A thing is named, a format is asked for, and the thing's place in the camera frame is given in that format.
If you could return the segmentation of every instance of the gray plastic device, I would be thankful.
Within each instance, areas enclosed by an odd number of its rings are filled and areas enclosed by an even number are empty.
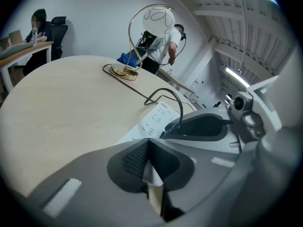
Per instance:
[[[253,100],[250,93],[239,92],[228,109],[186,114],[180,129],[165,139],[135,140],[84,154],[40,183],[28,200],[42,209],[72,177],[82,185],[55,219],[59,226],[254,223],[288,187],[302,148],[297,129],[266,133],[252,111]],[[164,184],[160,216],[143,181],[147,161]]]

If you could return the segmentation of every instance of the white lamp shade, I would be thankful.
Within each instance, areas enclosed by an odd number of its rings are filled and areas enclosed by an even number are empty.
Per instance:
[[[161,38],[172,31],[175,17],[164,7],[152,7],[143,16],[143,26],[148,32]]]

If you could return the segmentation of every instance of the desk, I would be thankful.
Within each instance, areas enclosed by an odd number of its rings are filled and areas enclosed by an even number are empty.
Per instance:
[[[183,84],[182,82],[180,82],[177,78],[173,77],[172,75],[168,74],[165,70],[159,68],[158,72],[162,74],[164,77],[166,77],[169,80],[169,84],[172,85],[174,88],[176,88],[177,86],[180,88],[183,88],[184,90],[186,90],[189,93],[195,93],[192,89],[190,89],[189,87],[187,87],[185,84]]]
[[[27,48],[25,50],[19,51],[3,60],[0,60],[0,71],[3,77],[4,84],[6,86],[7,91],[10,93],[13,90],[13,84],[11,83],[10,76],[9,76],[9,67],[13,64],[17,63],[22,58],[32,55],[38,51],[47,49],[46,53],[46,62],[49,63],[52,57],[52,43],[53,41],[49,42],[42,42],[33,47]]]
[[[114,145],[154,105],[102,67],[116,60],[73,56],[52,61],[22,79],[0,109],[0,164],[9,184],[24,196],[76,157]],[[124,81],[145,96],[176,89],[146,70]],[[161,94],[171,96],[163,91]],[[161,98],[173,108],[175,101]],[[183,104],[184,114],[192,112]]]

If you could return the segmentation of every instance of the person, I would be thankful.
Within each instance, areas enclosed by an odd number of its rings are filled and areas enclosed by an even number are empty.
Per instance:
[[[38,28],[37,33],[37,43],[44,42],[44,41],[52,41],[52,23],[46,21],[46,11],[44,9],[38,9],[32,15],[32,28]],[[32,37],[32,30],[30,31],[29,35],[25,39],[26,43],[33,42]],[[23,69],[24,76],[28,75],[33,70],[37,69],[38,67],[46,64],[46,49],[36,52],[32,55],[32,57],[27,62],[26,66]]]
[[[180,24],[175,24],[163,38],[156,38],[148,49],[148,54],[143,61],[142,68],[152,74],[156,74],[164,57],[169,53],[169,63],[175,63],[176,51],[181,40],[181,34],[184,32],[184,27]]]

